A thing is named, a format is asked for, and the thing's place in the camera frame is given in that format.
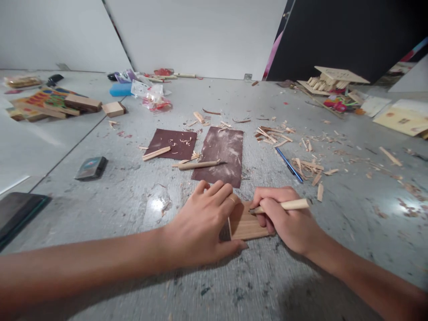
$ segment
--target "black panel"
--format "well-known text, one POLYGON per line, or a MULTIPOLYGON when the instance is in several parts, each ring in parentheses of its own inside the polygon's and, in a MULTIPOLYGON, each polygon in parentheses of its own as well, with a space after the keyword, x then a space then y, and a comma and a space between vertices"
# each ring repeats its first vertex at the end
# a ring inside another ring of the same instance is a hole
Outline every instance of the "black panel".
POLYGON ((325 66, 375 82, 427 36, 421 3, 296 0, 267 80, 307 80, 325 66))

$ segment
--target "plastic bag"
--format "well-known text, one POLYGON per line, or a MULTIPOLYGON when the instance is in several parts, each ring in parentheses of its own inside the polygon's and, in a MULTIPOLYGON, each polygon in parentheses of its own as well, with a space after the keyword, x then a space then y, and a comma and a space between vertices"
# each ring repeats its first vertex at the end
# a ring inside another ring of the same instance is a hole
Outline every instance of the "plastic bag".
POLYGON ((149 86, 133 80, 131 93, 135 97, 142 98, 143 106, 146 106, 150 111, 167 111, 172 108, 171 101, 165 98, 164 87, 161 84, 149 86))
POLYGON ((5 77, 4 84, 10 88, 24 88, 31 86, 39 86, 43 82, 37 76, 26 75, 26 76, 15 76, 5 77))

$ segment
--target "pen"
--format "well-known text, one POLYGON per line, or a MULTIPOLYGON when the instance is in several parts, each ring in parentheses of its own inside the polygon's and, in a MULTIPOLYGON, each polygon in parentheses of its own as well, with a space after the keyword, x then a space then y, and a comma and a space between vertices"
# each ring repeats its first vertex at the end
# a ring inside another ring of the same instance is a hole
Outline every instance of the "pen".
POLYGON ((300 181, 300 183, 303 183, 303 180, 300 177, 299 173, 296 172, 296 170, 293 168, 293 166, 290 164, 290 162, 285 158, 284 154, 280 151, 280 149, 278 147, 275 147, 275 149, 281 155, 284 162, 287 164, 287 167, 290 170, 291 174, 296 175, 296 177, 300 181))

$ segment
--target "right hand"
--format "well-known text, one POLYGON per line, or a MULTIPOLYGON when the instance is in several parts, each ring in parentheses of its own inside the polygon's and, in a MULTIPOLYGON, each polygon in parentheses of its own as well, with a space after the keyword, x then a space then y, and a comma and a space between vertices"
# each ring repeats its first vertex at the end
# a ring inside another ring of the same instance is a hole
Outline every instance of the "right hand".
POLYGON ((260 226, 274 230, 294 252, 308 256, 318 250, 328 235, 318 226, 309 209, 285 211, 278 203, 300 199, 291 187, 257 187, 251 208, 262 206, 266 214, 258 214, 260 226))

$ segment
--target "wooden handle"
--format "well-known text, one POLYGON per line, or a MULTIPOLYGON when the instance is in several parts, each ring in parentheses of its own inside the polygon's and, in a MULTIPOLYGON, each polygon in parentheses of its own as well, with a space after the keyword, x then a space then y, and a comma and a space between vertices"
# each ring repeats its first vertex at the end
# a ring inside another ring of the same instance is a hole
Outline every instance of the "wooden handle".
POLYGON ((200 167, 210 167, 218 165, 218 162, 203 162, 203 163, 188 163, 188 164, 179 164, 178 169, 179 170, 186 170, 186 169, 193 169, 193 168, 200 168, 200 167))
MULTIPOLYGON (((281 207, 284 210, 302 210, 305 208, 309 208, 309 203, 308 200, 306 198, 302 198, 300 200, 294 200, 294 201, 288 201, 288 202, 282 202, 282 203, 278 203, 279 205, 281 205, 281 207)), ((250 210, 250 214, 261 214, 264 213, 264 210, 262 209, 261 206, 256 207, 253 210, 250 210)))

